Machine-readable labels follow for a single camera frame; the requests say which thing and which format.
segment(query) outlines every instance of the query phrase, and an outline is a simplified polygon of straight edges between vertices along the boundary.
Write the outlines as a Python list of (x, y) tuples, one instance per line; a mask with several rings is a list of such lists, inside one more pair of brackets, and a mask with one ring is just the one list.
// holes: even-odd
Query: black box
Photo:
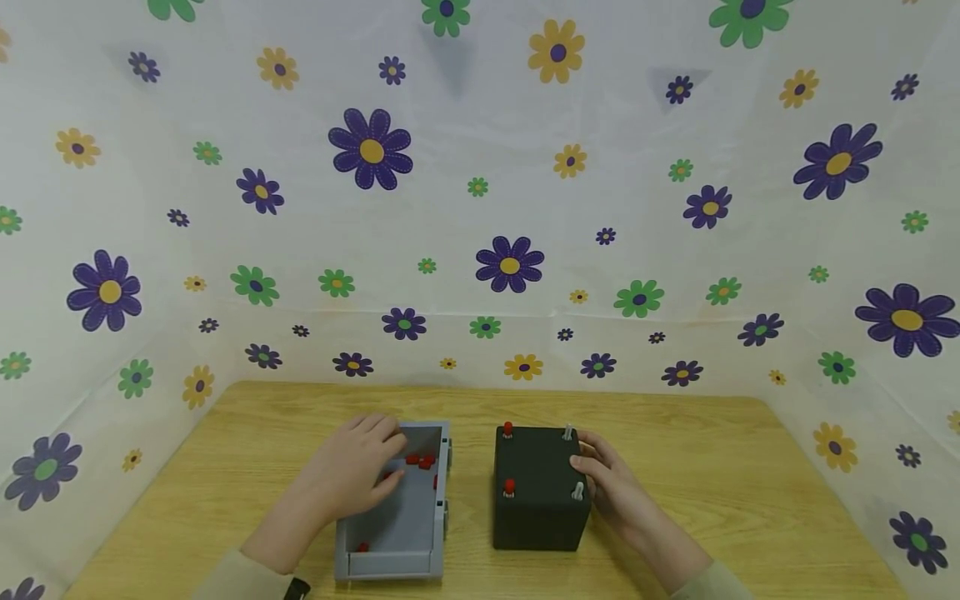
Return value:
[[(493, 547), (499, 550), (567, 550), (580, 545), (590, 514), (587, 478), (570, 466), (580, 454), (577, 432), (564, 440), (557, 427), (496, 428), (493, 456)], [(504, 496), (508, 479), (513, 497)], [(583, 499), (572, 493), (583, 485)]]

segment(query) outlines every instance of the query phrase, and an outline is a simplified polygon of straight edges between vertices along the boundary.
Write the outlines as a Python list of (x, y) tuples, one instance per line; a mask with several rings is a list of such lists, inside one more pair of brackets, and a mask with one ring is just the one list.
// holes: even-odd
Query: wooden table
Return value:
[(312, 598), (662, 598), (594, 513), (576, 553), (494, 551), (493, 430), (566, 421), (602, 433), (658, 502), (759, 598), (903, 598), (886, 565), (777, 419), (745, 397), (241, 382), (186, 440), (67, 593), (189, 597), (320, 441), (349, 417), (450, 420), (442, 582), (335, 585), (333, 527), (298, 574)]

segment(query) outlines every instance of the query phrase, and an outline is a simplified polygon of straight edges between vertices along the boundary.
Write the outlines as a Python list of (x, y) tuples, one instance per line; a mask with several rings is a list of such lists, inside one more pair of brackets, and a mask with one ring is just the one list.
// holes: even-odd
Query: gray plastic box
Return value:
[[(446, 420), (400, 424), (407, 447), (387, 463), (383, 472), (406, 472), (399, 488), (379, 506), (337, 521), (333, 553), (333, 576), (337, 581), (444, 576), (446, 475), (453, 458), (449, 428)], [(436, 462), (429, 470), (407, 465), (409, 454), (432, 454)], [(368, 544), (369, 550), (358, 552), (361, 543)]]

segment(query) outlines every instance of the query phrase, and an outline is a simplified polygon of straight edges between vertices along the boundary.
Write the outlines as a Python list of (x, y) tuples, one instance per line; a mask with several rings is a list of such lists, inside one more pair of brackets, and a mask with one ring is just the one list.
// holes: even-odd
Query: floral backdrop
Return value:
[(755, 396), (951, 597), (958, 31), (954, 0), (3, 5), (0, 600), (61, 596), (239, 379)]

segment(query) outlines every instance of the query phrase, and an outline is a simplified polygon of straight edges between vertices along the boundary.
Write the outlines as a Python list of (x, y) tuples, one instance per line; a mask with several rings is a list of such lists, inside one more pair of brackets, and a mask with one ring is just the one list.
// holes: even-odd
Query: sleeve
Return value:
[(670, 596), (670, 600), (753, 600), (736, 575), (714, 561), (706, 571), (686, 582)]
[(193, 592), (193, 600), (283, 600), (293, 575), (278, 575), (230, 550)]

